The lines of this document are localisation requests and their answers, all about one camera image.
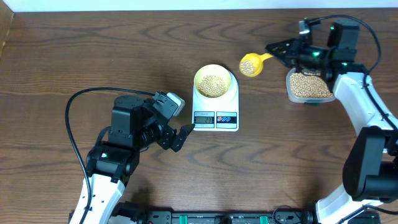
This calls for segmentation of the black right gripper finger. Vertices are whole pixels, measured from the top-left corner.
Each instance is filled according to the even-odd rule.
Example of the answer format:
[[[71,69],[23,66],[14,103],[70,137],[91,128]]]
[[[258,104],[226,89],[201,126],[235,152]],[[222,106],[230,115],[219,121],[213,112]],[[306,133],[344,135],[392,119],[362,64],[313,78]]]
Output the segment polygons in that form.
[[[291,59],[283,55],[274,55],[274,58],[285,67],[291,67]]]
[[[287,39],[281,42],[267,44],[265,46],[265,51],[275,57],[282,57],[287,53],[288,50],[290,50],[290,47],[294,42],[295,39]]]

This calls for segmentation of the yellow measuring scoop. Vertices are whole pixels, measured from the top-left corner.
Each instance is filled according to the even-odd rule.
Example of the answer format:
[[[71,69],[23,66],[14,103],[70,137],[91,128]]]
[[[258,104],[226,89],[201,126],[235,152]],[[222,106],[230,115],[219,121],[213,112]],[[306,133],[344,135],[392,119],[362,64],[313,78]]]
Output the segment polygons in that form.
[[[264,61],[273,57],[269,53],[262,55],[256,53],[246,54],[239,63],[239,71],[247,77],[259,75],[264,68]]]

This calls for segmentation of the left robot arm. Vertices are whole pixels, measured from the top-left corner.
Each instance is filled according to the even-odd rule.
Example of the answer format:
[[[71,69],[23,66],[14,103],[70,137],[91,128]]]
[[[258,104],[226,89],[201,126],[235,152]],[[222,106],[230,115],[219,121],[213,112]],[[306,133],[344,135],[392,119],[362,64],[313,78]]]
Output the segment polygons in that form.
[[[98,135],[86,158],[87,184],[81,190],[71,223],[107,223],[139,164],[140,153],[152,143],[181,150],[194,124],[171,128],[170,119],[184,107],[174,93],[157,92],[146,100],[137,96],[115,99],[111,125]]]

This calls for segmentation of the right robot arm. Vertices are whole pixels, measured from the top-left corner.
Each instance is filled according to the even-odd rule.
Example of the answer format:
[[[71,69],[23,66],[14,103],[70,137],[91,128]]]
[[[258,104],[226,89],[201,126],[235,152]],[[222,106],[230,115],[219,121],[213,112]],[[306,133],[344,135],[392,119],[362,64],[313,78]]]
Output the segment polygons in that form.
[[[299,22],[299,38],[265,47],[282,65],[319,71],[334,97],[343,105],[356,131],[356,141],[343,166],[342,183],[316,202],[312,211],[299,216],[300,223],[348,223],[369,209],[389,215],[381,208],[397,200],[397,118],[375,90],[371,68],[355,62],[359,28],[372,35],[377,51],[381,46],[374,30],[347,15],[334,15],[327,47],[312,44],[313,27],[320,17]]]

